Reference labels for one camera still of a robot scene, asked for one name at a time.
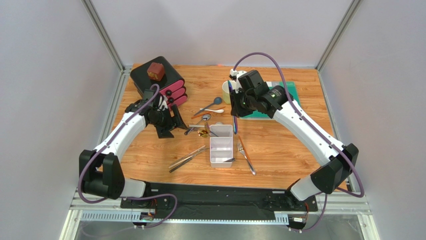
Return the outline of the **iridescent purple knife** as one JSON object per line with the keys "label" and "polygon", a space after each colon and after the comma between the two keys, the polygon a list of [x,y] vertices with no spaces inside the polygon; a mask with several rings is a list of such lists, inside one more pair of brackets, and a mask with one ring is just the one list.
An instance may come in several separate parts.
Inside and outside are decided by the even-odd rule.
{"label": "iridescent purple knife", "polygon": [[[228,91],[229,91],[229,97],[230,97],[230,102],[232,102],[232,98],[231,98],[231,93],[233,92],[233,86],[230,80],[227,81],[227,85],[228,85]],[[237,117],[232,115],[232,122],[233,122],[233,133],[235,135],[238,134],[238,122],[237,122]]]}

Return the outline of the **iridescent purple spoon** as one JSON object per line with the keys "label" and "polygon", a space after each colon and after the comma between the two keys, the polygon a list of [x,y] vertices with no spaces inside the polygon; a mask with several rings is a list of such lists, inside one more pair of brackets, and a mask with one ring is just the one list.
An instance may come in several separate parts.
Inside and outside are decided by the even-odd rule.
{"label": "iridescent purple spoon", "polygon": [[214,133],[213,131],[211,131],[211,128],[204,128],[205,130],[209,131],[210,133],[210,137],[218,137],[218,135],[216,133]]}

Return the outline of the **silver fork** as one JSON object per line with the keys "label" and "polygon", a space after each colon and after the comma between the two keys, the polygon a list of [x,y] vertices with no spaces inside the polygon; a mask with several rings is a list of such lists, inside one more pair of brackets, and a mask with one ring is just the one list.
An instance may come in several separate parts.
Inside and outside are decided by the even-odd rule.
{"label": "silver fork", "polygon": [[247,154],[246,154],[246,152],[245,152],[245,149],[244,149],[244,147],[243,147],[243,145],[239,142],[239,143],[237,143],[237,148],[238,148],[238,152],[245,158],[245,160],[246,160],[246,162],[247,162],[247,164],[248,164],[248,167],[249,167],[249,169],[250,169],[250,171],[251,171],[251,173],[254,175],[254,176],[256,176],[257,175],[257,172],[256,172],[256,170],[255,170],[255,168],[253,167],[253,165],[252,165],[252,163],[251,163],[251,161],[249,160],[249,158],[248,158],[248,156],[247,156]]}

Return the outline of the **gold spoon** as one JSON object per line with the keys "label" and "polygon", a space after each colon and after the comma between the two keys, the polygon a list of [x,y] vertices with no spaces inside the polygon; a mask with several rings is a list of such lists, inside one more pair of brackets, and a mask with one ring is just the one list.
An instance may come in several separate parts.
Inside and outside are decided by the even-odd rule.
{"label": "gold spoon", "polygon": [[205,129],[199,129],[197,131],[197,134],[202,138],[208,138],[210,136],[210,132],[208,130],[205,130]]}

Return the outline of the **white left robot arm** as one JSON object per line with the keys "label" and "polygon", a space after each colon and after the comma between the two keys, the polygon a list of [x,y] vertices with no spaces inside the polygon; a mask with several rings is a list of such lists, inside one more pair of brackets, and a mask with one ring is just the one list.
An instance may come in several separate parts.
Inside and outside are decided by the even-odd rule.
{"label": "white left robot arm", "polygon": [[89,203],[84,194],[106,199],[143,198],[146,182],[125,178],[121,159],[130,144],[148,125],[155,127],[158,138],[173,138],[174,129],[186,130],[178,106],[167,104],[167,98],[158,90],[146,89],[143,98],[131,103],[110,135],[93,150],[79,155],[78,195]]}

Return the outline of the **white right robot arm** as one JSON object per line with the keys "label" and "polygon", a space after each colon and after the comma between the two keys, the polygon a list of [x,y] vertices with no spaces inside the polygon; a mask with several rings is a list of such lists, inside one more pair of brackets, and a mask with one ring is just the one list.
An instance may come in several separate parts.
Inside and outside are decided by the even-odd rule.
{"label": "white right robot arm", "polygon": [[271,88],[257,70],[231,70],[230,78],[237,82],[230,91],[233,116],[241,118],[254,111],[267,115],[290,130],[320,165],[289,187],[294,199],[304,201],[320,192],[331,194],[353,173],[358,148],[352,143],[343,144],[315,123],[288,93],[285,84]]}

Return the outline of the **pale yellow mug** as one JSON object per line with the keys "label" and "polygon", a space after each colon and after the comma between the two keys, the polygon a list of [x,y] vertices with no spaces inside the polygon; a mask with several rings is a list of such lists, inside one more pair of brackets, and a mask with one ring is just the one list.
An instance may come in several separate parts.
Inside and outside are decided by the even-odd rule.
{"label": "pale yellow mug", "polygon": [[236,83],[235,80],[227,80],[227,81],[223,82],[223,84],[222,84],[222,99],[224,100],[224,102],[227,105],[231,104],[229,84],[231,85],[232,90],[234,90],[237,86],[237,83]]}

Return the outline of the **blue grey plastic spoon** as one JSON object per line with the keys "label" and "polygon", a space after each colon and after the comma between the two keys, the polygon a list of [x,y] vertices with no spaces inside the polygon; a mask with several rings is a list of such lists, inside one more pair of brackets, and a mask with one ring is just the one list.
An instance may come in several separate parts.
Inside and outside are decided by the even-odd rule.
{"label": "blue grey plastic spoon", "polygon": [[223,99],[221,97],[215,97],[213,102],[207,106],[205,106],[204,108],[201,108],[198,112],[196,112],[194,114],[194,116],[200,114],[201,112],[203,112],[204,110],[208,109],[209,107],[212,107],[213,105],[220,105],[223,102]]}

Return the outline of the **silver metal spoon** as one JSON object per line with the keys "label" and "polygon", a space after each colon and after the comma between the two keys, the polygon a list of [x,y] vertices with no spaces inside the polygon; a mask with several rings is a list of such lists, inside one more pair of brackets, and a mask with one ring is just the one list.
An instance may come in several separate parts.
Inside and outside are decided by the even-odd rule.
{"label": "silver metal spoon", "polygon": [[206,122],[211,118],[211,114],[207,113],[201,116],[201,120],[197,122],[194,126],[190,126],[188,130],[184,132],[184,135],[188,135],[190,132],[192,132],[198,125],[200,125],[202,122]]}

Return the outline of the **white ceramic spoon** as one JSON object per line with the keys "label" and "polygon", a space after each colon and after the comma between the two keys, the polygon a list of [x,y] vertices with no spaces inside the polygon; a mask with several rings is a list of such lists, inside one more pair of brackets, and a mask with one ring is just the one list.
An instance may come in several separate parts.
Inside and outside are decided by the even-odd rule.
{"label": "white ceramic spoon", "polygon": [[221,114],[223,113],[225,110],[224,109],[205,109],[204,112],[210,112],[210,113],[218,113]]}

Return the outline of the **green notebook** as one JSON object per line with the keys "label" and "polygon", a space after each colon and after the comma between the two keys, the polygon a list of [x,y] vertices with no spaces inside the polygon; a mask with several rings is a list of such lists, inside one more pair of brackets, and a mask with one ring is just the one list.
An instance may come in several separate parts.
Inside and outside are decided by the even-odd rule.
{"label": "green notebook", "polygon": [[[267,81],[266,82],[268,87],[270,89],[272,89],[275,86],[284,86],[282,81]],[[299,98],[299,94],[297,92],[297,88],[296,85],[293,81],[287,81],[286,82],[287,88],[289,93],[291,94],[291,96],[293,97],[294,100],[297,101],[298,105],[301,107],[302,104],[300,102],[300,98]],[[255,110],[252,114],[241,117],[240,119],[244,119],[244,120],[272,120],[271,118],[268,117],[267,114],[258,112],[257,110]]]}

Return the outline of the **white compartment organizer box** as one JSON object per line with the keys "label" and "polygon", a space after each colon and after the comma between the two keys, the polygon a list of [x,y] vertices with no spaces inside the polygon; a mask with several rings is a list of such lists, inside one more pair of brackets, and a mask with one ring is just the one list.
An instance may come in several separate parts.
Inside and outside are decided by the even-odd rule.
{"label": "white compartment organizer box", "polygon": [[218,137],[211,136],[209,143],[209,161],[212,168],[225,169],[232,162],[224,162],[234,158],[233,126],[230,124],[215,124],[210,127]]}

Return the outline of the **black pink drawer box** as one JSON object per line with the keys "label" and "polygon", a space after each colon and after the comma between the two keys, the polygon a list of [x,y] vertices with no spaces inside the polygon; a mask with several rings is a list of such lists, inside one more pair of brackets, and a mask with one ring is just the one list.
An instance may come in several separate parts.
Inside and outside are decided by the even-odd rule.
{"label": "black pink drawer box", "polygon": [[184,78],[163,56],[134,68],[130,77],[141,96],[152,85],[159,85],[159,93],[167,98],[168,107],[180,106],[188,100]]}

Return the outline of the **red brown cube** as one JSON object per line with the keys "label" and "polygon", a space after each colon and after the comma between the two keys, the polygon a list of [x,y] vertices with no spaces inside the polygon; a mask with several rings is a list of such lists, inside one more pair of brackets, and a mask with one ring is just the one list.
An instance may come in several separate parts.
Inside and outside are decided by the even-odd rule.
{"label": "red brown cube", "polygon": [[146,72],[150,80],[157,82],[161,81],[166,74],[164,65],[158,62],[152,62]]}

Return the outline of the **silver utensil in organizer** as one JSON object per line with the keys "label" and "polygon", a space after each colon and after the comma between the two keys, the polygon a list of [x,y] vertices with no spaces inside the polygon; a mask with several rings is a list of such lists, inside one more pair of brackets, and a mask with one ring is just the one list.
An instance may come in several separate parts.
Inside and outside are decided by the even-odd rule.
{"label": "silver utensil in organizer", "polygon": [[235,160],[235,158],[230,158],[228,160],[225,160],[224,163],[233,163]]}

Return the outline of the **white handled ladle spoon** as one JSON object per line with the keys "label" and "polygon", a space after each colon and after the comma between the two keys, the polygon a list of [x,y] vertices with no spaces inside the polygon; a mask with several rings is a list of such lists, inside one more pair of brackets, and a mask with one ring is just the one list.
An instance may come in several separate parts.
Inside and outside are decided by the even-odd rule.
{"label": "white handled ladle spoon", "polygon": [[204,122],[204,124],[190,124],[188,128],[210,128],[213,125],[222,125],[222,122],[216,122],[214,124],[209,124],[208,122]]}

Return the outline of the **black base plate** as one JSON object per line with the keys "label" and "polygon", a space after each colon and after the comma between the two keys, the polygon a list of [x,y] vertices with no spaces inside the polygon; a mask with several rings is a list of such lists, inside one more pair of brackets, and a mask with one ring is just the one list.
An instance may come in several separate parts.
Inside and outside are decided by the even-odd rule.
{"label": "black base plate", "polygon": [[284,189],[235,186],[207,186],[152,182],[147,196],[154,200],[122,200],[123,209],[156,210],[156,217],[166,217],[174,206],[171,219],[177,220],[275,220],[275,212],[317,212],[316,198],[290,201]]}

